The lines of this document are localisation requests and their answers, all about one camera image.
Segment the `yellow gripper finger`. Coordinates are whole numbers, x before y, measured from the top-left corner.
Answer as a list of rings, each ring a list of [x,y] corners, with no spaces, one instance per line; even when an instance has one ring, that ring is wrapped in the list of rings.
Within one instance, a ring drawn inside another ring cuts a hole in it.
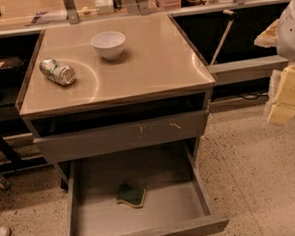
[[[295,63],[283,71],[274,70],[269,82],[267,122],[285,126],[295,117]]]

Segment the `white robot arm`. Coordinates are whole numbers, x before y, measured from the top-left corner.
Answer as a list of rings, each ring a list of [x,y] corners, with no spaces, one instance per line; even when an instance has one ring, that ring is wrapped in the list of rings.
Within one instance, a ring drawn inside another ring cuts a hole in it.
[[[254,40],[259,47],[275,47],[289,61],[282,72],[274,70],[270,78],[265,113],[267,122],[285,126],[295,117],[295,0]]]

